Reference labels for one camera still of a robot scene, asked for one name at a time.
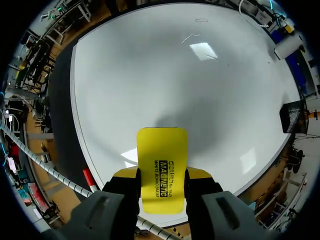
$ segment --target wooden floor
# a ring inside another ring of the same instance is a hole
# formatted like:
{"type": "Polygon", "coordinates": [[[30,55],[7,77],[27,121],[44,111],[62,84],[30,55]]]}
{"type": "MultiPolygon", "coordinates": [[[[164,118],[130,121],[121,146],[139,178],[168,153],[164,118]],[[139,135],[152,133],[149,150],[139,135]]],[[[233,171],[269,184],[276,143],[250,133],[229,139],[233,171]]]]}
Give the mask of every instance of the wooden floor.
{"type": "MultiPolygon", "coordinates": [[[[119,1],[118,5],[120,6],[119,9],[122,7],[122,1],[119,1]]],[[[98,22],[104,20],[105,18],[109,17],[111,14],[104,4],[104,1],[101,1],[101,6],[97,9],[96,12],[92,12],[91,22],[86,22],[82,20],[82,27],[78,27],[78,29],[71,29],[70,32],[65,36],[64,41],[61,46],[54,45],[51,51],[51,56],[56,58],[59,53],[79,34],[83,33],[89,27],[97,24],[98,22]]],[[[40,128],[35,127],[35,120],[32,118],[32,115],[29,114],[28,120],[26,123],[26,131],[27,133],[40,133],[40,128]]],[[[50,157],[52,162],[59,166],[59,156],[56,152],[55,142],[54,140],[28,140],[29,148],[34,153],[42,152],[41,145],[45,145],[49,151],[50,157]]],[[[263,196],[267,191],[270,191],[275,183],[281,179],[281,173],[285,168],[285,160],[281,160],[277,166],[272,167],[267,174],[265,174],[253,187],[248,189],[241,195],[241,199],[244,200],[247,204],[257,201],[261,196],[263,196]]],[[[49,176],[48,174],[40,168],[37,164],[33,165],[37,177],[40,181],[40,184],[43,186],[44,190],[48,190],[50,188],[55,187],[57,183],[48,184],[49,176]]],[[[71,211],[74,207],[76,207],[80,201],[76,197],[75,193],[68,187],[63,187],[56,193],[50,195],[50,201],[54,201],[60,210],[61,218],[67,222],[70,219],[71,211]]],[[[189,224],[184,224],[181,226],[176,227],[177,231],[181,233],[182,236],[186,236],[190,234],[190,227],[189,224]]],[[[148,239],[148,240],[156,240],[160,239],[152,234],[148,236],[139,236],[138,239],[148,239]]]]}

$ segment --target yellow part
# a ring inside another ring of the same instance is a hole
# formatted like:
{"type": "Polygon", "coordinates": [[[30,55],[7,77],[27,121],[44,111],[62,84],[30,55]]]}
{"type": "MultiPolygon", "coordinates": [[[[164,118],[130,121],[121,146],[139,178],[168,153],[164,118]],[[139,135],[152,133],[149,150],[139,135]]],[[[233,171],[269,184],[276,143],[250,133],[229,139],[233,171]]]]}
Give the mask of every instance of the yellow part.
{"type": "Polygon", "coordinates": [[[143,210],[178,214],[185,203],[188,134],[183,128],[143,128],[137,134],[143,210]]]}
{"type": "Polygon", "coordinates": [[[121,178],[130,178],[135,179],[137,175],[137,166],[132,166],[128,168],[121,169],[117,171],[113,176],[114,177],[121,177],[121,178]]]}
{"type": "Polygon", "coordinates": [[[294,30],[287,24],[284,29],[290,34],[292,33],[294,30]]]}
{"type": "Polygon", "coordinates": [[[190,179],[206,179],[206,178],[212,178],[210,173],[207,173],[206,171],[194,167],[188,166],[186,168],[189,173],[190,179]]]}

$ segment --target shelf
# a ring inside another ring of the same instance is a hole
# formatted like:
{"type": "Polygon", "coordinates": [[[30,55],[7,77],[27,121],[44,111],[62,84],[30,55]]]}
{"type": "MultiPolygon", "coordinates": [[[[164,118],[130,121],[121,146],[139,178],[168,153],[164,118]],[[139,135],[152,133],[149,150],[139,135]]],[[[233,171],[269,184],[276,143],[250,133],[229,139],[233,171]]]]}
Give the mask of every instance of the shelf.
{"type": "Polygon", "coordinates": [[[272,230],[275,229],[278,224],[282,224],[285,220],[285,218],[287,217],[286,214],[288,213],[289,209],[291,209],[293,207],[293,205],[296,203],[298,197],[300,196],[300,192],[306,182],[306,173],[303,175],[303,179],[301,181],[301,183],[298,185],[298,190],[296,191],[296,194],[294,195],[294,197],[292,198],[291,202],[286,206],[286,208],[282,211],[282,213],[276,218],[276,220],[270,224],[270,226],[267,228],[268,230],[272,230]]]}

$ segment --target blue cable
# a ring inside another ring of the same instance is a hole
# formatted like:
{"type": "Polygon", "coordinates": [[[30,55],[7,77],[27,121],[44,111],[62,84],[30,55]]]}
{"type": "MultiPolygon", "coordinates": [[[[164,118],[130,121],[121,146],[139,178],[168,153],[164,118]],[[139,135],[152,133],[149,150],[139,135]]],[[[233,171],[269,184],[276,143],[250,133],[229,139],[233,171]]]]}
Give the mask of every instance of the blue cable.
{"type": "Polygon", "coordinates": [[[269,2],[270,2],[270,9],[271,10],[274,9],[274,6],[272,5],[272,0],[269,0],[269,2]]]}
{"type": "Polygon", "coordinates": [[[1,146],[2,146],[3,153],[4,153],[4,163],[2,164],[2,167],[4,167],[6,165],[6,161],[7,161],[7,159],[6,159],[7,154],[6,154],[4,145],[2,143],[1,143],[1,146]]]}

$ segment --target table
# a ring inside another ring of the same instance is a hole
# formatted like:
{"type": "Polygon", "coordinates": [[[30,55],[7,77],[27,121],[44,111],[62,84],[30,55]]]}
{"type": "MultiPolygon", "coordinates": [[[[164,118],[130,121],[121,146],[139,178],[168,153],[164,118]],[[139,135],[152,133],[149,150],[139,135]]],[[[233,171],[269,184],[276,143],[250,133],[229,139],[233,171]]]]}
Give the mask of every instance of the table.
{"type": "MultiPolygon", "coordinates": [[[[188,166],[235,195],[253,184],[289,138],[282,105],[300,96],[272,39],[248,21],[219,6],[164,4],[102,23],[65,48],[52,75],[64,82],[49,95],[59,154],[76,158],[70,175],[83,158],[102,189],[116,171],[137,165],[139,129],[182,127],[188,166]]],[[[185,211],[147,214],[141,202],[140,215],[161,227],[187,221],[185,211]]]]}

